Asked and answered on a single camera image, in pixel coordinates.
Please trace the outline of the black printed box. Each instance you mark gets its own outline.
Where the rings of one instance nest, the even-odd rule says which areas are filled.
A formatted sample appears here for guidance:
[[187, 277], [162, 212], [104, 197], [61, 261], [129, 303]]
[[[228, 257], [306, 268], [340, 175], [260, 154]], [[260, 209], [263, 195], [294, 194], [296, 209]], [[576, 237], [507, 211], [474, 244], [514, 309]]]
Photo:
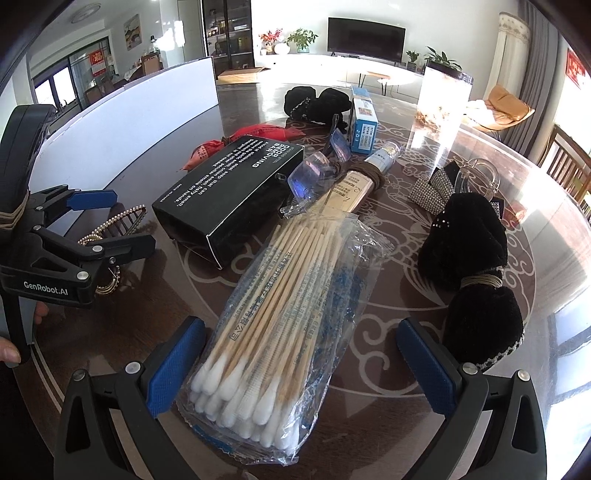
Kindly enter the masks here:
[[290, 197], [304, 147], [246, 135], [189, 171], [152, 203], [169, 238], [224, 269]]

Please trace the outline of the cotton swab bag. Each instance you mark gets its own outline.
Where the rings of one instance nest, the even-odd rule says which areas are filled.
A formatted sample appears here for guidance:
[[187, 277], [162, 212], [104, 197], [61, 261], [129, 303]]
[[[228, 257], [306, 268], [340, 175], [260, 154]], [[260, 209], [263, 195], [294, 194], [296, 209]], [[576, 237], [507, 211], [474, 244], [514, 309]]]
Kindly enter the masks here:
[[191, 429], [243, 464], [294, 464], [393, 250], [331, 207], [280, 222], [182, 386]]

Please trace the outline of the clear cap cosmetic bottle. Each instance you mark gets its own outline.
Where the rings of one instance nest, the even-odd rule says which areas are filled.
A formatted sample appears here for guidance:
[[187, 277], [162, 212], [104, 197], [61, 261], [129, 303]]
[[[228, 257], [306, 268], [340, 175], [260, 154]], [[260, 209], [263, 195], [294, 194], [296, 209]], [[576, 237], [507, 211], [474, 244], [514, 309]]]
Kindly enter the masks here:
[[381, 148], [366, 158], [365, 162], [376, 167], [381, 173], [386, 173], [398, 160], [402, 152], [396, 142], [387, 141]]

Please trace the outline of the white cardboard storage box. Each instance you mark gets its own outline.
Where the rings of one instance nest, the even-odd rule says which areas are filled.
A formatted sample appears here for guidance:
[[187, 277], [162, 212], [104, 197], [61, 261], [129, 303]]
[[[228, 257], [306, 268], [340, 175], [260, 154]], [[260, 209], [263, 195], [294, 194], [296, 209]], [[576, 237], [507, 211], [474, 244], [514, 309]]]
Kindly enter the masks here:
[[212, 59], [134, 81], [76, 115], [44, 141], [30, 190], [106, 187], [156, 143], [218, 104]]

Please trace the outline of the cardboard box on floor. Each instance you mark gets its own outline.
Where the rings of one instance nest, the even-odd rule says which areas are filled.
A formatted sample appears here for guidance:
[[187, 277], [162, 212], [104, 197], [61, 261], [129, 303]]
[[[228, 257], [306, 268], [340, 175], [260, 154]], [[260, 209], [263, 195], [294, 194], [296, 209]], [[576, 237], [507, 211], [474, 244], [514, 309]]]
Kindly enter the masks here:
[[266, 67], [225, 70], [217, 76], [218, 85], [254, 84], [259, 83], [260, 75], [267, 71]]

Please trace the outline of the dark display cabinet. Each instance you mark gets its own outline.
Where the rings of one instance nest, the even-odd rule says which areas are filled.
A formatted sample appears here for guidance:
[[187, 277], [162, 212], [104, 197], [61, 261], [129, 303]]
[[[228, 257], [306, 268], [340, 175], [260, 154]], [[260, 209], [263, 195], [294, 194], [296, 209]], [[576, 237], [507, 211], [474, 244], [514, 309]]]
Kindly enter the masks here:
[[252, 2], [204, 0], [204, 38], [215, 76], [228, 70], [254, 67]]

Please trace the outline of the black hair scrunchie far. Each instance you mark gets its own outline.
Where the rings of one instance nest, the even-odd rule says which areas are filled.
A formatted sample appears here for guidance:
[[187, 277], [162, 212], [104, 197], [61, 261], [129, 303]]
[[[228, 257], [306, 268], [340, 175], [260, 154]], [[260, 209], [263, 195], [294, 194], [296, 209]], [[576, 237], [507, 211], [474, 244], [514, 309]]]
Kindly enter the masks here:
[[283, 99], [283, 111], [290, 119], [332, 126], [338, 116], [337, 127], [342, 132], [348, 128], [344, 113], [352, 107], [346, 93], [327, 88], [320, 95], [311, 86], [296, 86], [287, 91]]

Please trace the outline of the rhinestone bow hair clip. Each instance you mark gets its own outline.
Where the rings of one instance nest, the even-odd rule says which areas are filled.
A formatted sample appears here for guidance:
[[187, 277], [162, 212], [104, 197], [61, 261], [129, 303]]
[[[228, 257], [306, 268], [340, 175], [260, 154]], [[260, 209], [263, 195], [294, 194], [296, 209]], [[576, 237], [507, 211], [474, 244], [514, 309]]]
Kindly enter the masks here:
[[460, 166], [452, 161], [436, 168], [429, 180], [419, 178], [411, 189], [409, 199], [434, 216], [442, 213], [456, 193], [455, 182]]

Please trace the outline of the clear plastic hair claw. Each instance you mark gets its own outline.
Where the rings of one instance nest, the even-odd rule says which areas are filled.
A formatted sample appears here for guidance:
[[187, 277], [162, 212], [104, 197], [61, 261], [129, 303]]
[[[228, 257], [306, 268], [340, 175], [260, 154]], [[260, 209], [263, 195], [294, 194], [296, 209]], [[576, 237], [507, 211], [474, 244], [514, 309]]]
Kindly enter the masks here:
[[484, 158], [475, 158], [460, 167], [454, 188], [456, 193], [478, 193], [491, 201], [500, 187], [495, 165]]

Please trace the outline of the blue white medicine box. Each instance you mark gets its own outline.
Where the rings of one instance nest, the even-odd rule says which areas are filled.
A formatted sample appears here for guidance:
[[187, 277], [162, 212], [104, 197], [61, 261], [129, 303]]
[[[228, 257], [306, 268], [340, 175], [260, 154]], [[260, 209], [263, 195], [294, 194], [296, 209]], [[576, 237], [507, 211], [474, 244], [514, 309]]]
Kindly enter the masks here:
[[353, 86], [352, 107], [349, 112], [349, 148], [356, 154], [370, 155], [374, 150], [379, 120], [369, 92]]

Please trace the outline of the green potted plant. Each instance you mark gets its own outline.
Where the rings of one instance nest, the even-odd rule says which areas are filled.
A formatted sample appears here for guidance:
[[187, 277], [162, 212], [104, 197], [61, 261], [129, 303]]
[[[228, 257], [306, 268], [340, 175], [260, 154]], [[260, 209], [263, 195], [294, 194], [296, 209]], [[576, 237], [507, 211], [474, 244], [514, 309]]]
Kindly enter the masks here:
[[297, 53], [308, 53], [310, 47], [318, 39], [318, 34], [308, 29], [298, 28], [287, 36], [287, 42], [293, 43]]

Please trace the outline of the wooden dining chair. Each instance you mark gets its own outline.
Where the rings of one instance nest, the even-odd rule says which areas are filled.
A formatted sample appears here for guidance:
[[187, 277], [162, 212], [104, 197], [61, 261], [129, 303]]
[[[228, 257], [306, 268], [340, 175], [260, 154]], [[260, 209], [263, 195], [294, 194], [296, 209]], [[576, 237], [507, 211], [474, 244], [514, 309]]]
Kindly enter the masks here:
[[590, 221], [590, 155], [554, 125], [538, 166], [571, 197]]

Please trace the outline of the orange lounge chair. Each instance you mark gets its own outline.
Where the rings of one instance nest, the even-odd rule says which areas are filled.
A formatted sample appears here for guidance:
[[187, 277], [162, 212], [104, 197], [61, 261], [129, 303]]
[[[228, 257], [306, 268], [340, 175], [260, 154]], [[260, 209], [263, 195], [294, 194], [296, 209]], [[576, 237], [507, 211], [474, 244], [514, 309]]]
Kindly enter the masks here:
[[477, 102], [472, 120], [481, 131], [501, 132], [519, 125], [534, 113], [534, 108], [497, 84], [486, 99]]

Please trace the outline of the clear plastic container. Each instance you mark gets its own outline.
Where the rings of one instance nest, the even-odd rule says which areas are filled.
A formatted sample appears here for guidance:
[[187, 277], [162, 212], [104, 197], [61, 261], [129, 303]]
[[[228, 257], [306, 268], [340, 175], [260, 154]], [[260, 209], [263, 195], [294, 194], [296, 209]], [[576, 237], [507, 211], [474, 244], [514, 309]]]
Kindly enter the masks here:
[[439, 155], [453, 146], [473, 87], [470, 75], [440, 64], [428, 63], [408, 149], [437, 146]]

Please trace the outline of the green plant right of tv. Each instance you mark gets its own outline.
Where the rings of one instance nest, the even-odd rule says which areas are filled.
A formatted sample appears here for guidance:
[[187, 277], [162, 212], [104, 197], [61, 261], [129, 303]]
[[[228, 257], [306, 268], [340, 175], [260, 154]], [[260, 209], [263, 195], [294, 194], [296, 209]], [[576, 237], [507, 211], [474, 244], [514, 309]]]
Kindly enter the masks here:
[[460, 79], [463, 75], [462, 66], [456, 60], [450, 59], [444, 51], [438, 52], [428, 46], [425, 60], [427, 67], [438, 70], [452, 78]]

